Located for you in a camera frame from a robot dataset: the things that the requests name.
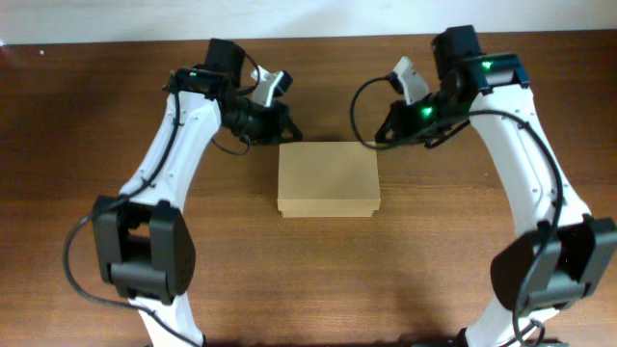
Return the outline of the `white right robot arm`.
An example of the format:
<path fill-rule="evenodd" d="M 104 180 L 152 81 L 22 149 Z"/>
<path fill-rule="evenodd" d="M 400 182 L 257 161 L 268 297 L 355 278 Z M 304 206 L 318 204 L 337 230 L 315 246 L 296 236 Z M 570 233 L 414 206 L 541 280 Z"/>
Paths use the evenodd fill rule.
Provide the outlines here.
<path fill-rule="evenodd" d="M 616 250 L 616 226 L 597 218 L 560 168 L 513 53 L 486 54 L 472 26 L 432 41 L 440 87 L 408 57 L 387 80 L 399 94 L 375 139 L 383 148 L 437 147 L 466 126 L 479 134 L 505 190 L 516 240 L 491 262 L 494 296 L 456 337 L 459 346 L 541 346 L 545 324 L 591 296 Z"/>

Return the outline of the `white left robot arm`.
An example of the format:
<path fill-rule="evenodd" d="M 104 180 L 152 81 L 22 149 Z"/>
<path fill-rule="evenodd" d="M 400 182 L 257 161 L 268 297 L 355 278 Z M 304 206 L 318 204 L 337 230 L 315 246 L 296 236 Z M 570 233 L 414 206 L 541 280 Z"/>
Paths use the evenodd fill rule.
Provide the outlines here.
<path fill-rule="evenodd" d="M 140 312 L 154 346 L 203 346 L 188 288 L 196 248 L 183 217 L 201 157 L 221 128 L 248 147 L 299 142 L 300 129 L 279 101 L 293 79 L 255 67 L 255 84 L 240 85 L 249 54 L 213 39 L 203 63 L 171 72 L 163 121 L 138 170 L 115 197 L 93 207 L 101 278 L 121 306 Z"/>

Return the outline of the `brown cardboard box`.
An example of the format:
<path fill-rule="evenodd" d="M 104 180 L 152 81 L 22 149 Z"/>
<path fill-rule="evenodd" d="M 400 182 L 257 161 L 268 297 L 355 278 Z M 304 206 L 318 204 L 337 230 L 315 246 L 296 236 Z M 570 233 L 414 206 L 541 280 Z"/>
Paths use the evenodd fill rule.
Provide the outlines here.
<path fill-rule="evenodd" d="M 374 150 L 358 142 L 280 146 L 278 209 L 284 218 L 365 218 L 380 205 Z"/>

